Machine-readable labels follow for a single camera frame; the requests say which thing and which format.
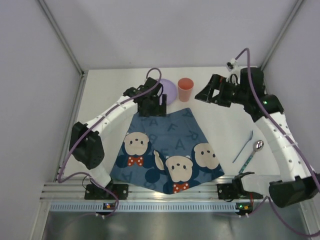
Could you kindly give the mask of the purple plastic plate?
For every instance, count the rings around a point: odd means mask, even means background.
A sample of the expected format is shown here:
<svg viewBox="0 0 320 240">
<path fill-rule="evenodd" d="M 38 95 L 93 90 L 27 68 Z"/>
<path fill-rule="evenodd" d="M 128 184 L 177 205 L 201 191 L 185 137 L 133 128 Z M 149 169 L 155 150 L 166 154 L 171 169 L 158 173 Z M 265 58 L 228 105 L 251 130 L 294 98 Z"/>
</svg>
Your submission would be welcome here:
<svg viewBox="0 0 320 240">
<path fill-rule="evenodd" d="M 161 94 L 165 94 L 166 95 L 166 105 L 169 106 L 177 98 L 177 95 L 178 95 L 177 87 L 172 81 L 165 79 L 165 78 L 162 78 L 160 80 L 160 84 L 162 85 L 162 87 L 158 91 L 157 95 L 160 96 Z"/>
</svg>

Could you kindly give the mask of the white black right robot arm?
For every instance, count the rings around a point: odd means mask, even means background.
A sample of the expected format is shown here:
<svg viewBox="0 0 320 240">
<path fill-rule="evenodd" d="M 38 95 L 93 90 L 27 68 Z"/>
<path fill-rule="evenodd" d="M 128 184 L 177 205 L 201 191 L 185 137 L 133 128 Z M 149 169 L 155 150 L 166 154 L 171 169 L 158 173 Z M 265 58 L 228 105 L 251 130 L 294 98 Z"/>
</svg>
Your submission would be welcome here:
<svg viewBox="0 0 320 240">
<path fill-rule="evenodd" d="M 195 99 L 222 107 L 242 105 L 264 135 L 277 162 L 280 179 L 245 171 L 232 180 L 239 195 L 268 196 L 279 208 L 312 199 L 319 192 L 320 175 L 303 161 L 286 123 L 277 96 L 265 92 L 264 73 L 257 67 L 235 68 L 228 77 L 213 74 Z"/>
</svg>

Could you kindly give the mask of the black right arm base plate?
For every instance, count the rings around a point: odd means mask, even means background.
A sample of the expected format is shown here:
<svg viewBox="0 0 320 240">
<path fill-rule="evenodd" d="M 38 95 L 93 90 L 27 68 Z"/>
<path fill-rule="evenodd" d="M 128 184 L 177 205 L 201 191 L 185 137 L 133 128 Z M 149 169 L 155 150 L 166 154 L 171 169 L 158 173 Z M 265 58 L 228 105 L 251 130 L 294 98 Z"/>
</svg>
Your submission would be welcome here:
<svg viewBox="0 0 320 240">
<path fill-rule="evenodd" d="M 232 202 L 233 200 L 249 200 L 249 195 L 242 195 L 238 193 L 231 183 L 219 183 L 216 185 L 219 200 Z"/>
</svg>

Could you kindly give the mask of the coral plastic cup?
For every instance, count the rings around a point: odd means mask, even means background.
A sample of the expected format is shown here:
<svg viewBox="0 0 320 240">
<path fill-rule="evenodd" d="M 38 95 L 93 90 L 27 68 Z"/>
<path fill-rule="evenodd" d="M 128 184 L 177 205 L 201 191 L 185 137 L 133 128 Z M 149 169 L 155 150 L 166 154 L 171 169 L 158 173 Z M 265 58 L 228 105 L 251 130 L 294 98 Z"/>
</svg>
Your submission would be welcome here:
<svg viewBox="0 0 320 240">
<path fill-rule="evenodd" d="M 194 82 L 187 77 L 181 78 L 177 83 L 178 97 L 181 102 L 188 102 L 194 87 Z"/>
</svg>

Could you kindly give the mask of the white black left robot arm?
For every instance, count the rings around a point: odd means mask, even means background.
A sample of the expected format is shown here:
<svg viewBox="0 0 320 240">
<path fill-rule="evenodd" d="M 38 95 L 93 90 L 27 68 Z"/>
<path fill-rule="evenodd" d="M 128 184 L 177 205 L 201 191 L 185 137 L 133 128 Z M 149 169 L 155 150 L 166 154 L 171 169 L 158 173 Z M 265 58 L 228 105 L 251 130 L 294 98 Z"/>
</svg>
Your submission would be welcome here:
<svg viewBox="0 0 320 240">
<path fill-rule="evenodd" d="M 86 123 L 76 122 L 71 130 L 69 152 L 89 171 L 91 182 L 107 187 L 112 178 L 102 165 L 105 157 L 103 140 L 126 118 L 164 117 L 167 114 L 167 96 L 159 94 L 163 85 L 159 80 L 147 77 L 137 88 L 128 88 L 107 110 Z"/>
</svg>

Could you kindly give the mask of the blue bear print placemat cloth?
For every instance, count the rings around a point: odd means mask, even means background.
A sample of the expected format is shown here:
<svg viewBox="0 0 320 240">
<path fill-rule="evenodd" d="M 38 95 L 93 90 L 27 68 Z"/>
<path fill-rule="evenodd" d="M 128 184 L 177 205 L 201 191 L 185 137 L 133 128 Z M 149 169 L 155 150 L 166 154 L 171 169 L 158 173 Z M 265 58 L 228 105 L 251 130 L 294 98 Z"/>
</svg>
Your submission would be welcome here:
<svg viewBox="0 0 320 240">
<path fill-rule="evenodd" d="M 133 116 L 115 164 L 113 179 L 136 186 L 155 184 L 171 194 L 170 184 L 191 188 L 225 174 L 190 108 L 166 116 Z"/>
</svg>

